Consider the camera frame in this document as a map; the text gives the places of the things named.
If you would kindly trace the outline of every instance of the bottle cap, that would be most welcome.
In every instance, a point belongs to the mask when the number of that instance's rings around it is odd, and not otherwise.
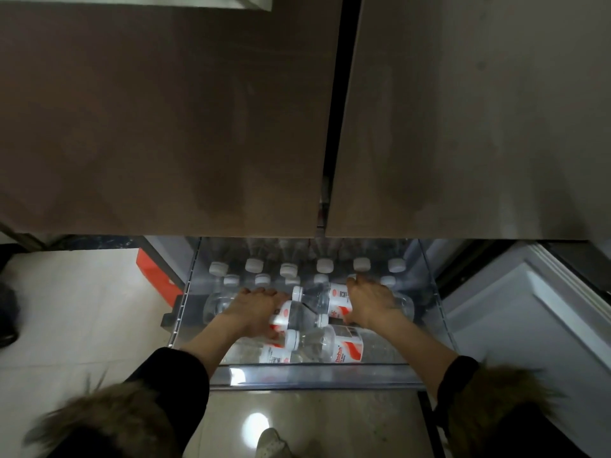
[[[329,324],[329,315],[318,315],[316,318],[316,326],[318,328],[324,328]]]
[[[331,259],[318,259],[316,262],[316,271],[318,273],[332,273],[333,261]]]
[[[356,272],[368,272],[371,269],[371,261],[368,257],[356,257],[352,263]]]
[[[322,273],[317,273],[316,275],[314,275],[314,283],[316,284],[329,283],[329,277]]]
[[[267,273],[259,273],[255,276],[255,285],[257,286],[269,286],[271,284],[271,277]]]
[[[390,273],[401,273],[407,268],[405,261],[400,258],[390,259],[388,261],[388,271]]]
[[[391,275],[387,275],[386,277],[380,278],[380,284],[384,284],[388,288],[392,288],[395,284],[397,284],[397,279]]]
[[[211,275],[215,277],[224,277],[227,275],[227,270],[229,269],[229,265],[223,262],[212,262],[210,264],[210,268],[208,271]]]
[[[240,284],[240,277],[237,275],[226,275],[223,279],[225,286],[237,286]]]
[[[299,346],[299,331],[287,329],[284,331],[284,348],[293,351]]]
[[[287,286],[299,286],[301,284],[301,278],[300,277],[284,278],[284,284],[286,284]]]
[[[293,288],[293,300],[297,302],[301,302],[301,299],[304,296],[304,289],[302,286],[294,286]]]
[[[261,273],[263,271],[263,261],[261,259],[256,259],[255,257],[251,257],[246,261],[244,269],[250,273]]]
[[[297,276],[297,265],[283,263],[280,266],[280,276],[284,278],[295,278]]]

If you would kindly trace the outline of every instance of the forearm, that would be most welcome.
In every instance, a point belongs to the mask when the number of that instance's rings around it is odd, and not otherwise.
[[[439,384],[458,354],[418,328],[399,310],[385,311],[376,318],[371,329],[399,351],[430,394],[437,398]]]
[[[239,339],[240,332],[235,319],[220,314],[180,350],[197,357],[211,378],[229,348]]]

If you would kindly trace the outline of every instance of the bottle label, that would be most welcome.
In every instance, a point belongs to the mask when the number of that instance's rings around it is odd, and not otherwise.
[[[270,318],[270,326],[274,331],[279,333],[288,329],[288,316],[291,313],[291,300],[287,300],[282,304],[282,307],[274,310],[274,314]]]
[[[348,297],[348,287],[345,284],[331,284],[329,288],[329,316],[343,318],[352,312],[352,303]]]
[[[290,363],[291,362],[291,351],[286,350],[283,347],[276,347],[271,344],[265,344],[261,355],[259,356],[259,363]]]
[[[335,331],[334,363],[360,363],[363,358],[363,339],[349,326],[333,327]]]

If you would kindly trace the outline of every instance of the fur cuff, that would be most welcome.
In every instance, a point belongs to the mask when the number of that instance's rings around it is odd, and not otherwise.
[[[533,371],[482,364],[465,388],[454,395],[448,410],[452,454],[455,458],[482,456],[500,421],[515,407],[531,403],[545,416],[552,416],[551,399],[557,396]]]
[[[50,453],[72,431],[89,427],[109,437],[126,457],[179,457],[172,426],[156,396],[140,382],[126,382],[73,398],[43,416],[24,442],[38,443]]]

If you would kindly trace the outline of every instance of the floor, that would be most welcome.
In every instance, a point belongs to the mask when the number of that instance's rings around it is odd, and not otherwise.
[[[33,419],[84,391],[122,381],[167,342],[169,307],[136,267],[137,249],[15,255],[0,279],[17,292],[21,336],[0,350],[0,450],[30,457]],[[414,391],[212,392],[187,458],[253,457],[273,426],[302,458],[432,458]]]

